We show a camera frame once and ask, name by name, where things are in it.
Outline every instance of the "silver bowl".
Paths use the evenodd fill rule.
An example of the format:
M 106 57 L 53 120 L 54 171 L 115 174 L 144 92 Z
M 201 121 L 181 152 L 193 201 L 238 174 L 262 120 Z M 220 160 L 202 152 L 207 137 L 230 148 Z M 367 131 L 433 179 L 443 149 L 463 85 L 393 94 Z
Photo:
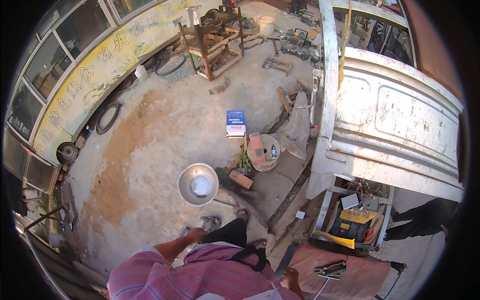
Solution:
M 180 197 L 191 206 L 205 206 L 218 192 L 218 176 L 211 166 L 196 163 L 180 174 L 177 189 Z

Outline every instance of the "red brick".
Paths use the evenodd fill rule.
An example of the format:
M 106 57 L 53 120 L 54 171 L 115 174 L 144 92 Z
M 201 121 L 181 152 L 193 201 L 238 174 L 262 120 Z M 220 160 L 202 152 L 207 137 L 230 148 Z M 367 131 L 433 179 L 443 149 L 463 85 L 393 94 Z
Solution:
M 235 170 L 232 170 L 230 172 L 230 175 L 228 176 L 228 178 L 232 179 L 234 182 L 238 183 L 239 185 L 241 185 L 247 190 L 249 190 L 253 184 L 253 180 L 251 180 L 247 176 L 244 176 L 243 174 Z
M 249 135 L 250 143 L 248 147 L 252 153 L 252 157 L 249 157 L 250 160 L 254 163 L 264 162 L 265 153 L 264 146 L 262 145 L 262 140 L 260 139 L 260 134 L 258 132 L 252 133 Z

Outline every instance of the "yellow rope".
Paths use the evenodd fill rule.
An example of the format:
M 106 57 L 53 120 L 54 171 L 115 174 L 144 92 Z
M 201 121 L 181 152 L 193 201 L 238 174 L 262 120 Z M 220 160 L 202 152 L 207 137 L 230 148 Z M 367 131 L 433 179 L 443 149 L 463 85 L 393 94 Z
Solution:
M 338 67 L 338 90 L 343 82 L 343 67 L 345 65 L 345 48 L 347 47 L 348 37 L 350 36 L 350 23 L 352 21 L 352 0 L 348 0 L 348 13 L 345 15 L 345 26 L 343 27 L 343 46 L 340 56 L 340 66 Z

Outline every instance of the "person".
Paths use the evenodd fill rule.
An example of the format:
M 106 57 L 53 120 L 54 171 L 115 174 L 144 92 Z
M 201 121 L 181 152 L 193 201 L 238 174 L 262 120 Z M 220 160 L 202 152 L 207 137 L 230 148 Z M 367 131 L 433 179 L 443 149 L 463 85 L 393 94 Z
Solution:
M 247 244 L 249 219 L 250 211 L 241 209 L 236 219 L 209 234 L 193 228 L 181 238 L 138 250 L 110 274 L 110 298 L 304 300 L 295 269 L 284 274 L 288 288 L 275 280 L 265 239 Z M 201 240 L 183 265 L 172 267 L 178 254 Z
M 391 217 L 394 222 L 410 222 L 387 229 L 384 240 L 403 240 L 407 237 L 426 236 L 443 231 L 445 238 L 458 206 L 458 202 L 436 198 L 422 206 L 399 214 L 393 207 Z

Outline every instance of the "hand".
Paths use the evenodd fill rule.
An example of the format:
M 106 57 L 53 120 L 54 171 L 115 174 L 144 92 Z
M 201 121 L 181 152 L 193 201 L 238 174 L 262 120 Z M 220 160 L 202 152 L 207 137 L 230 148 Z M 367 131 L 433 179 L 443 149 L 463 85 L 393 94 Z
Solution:
M 299 272 L 294 268 L 287 267 L 285 273 L 283 274 L 283 278 L 287 281 L 287 283 L 298 283 Z
M 190 244 L 198 243 L 207 235 L 205 230 L 201 227 L 190 229 L 185 237 L 190 241 Z
M 447 227 L 445 227 L 445 226 L 443 226 L 443 225 L 440 225 L 440 227 L 441 227 L 442 230 L 444 231 L 445 237 L 447 237 L 447 235 L 448 235 L 448 229 L 447 229 Z

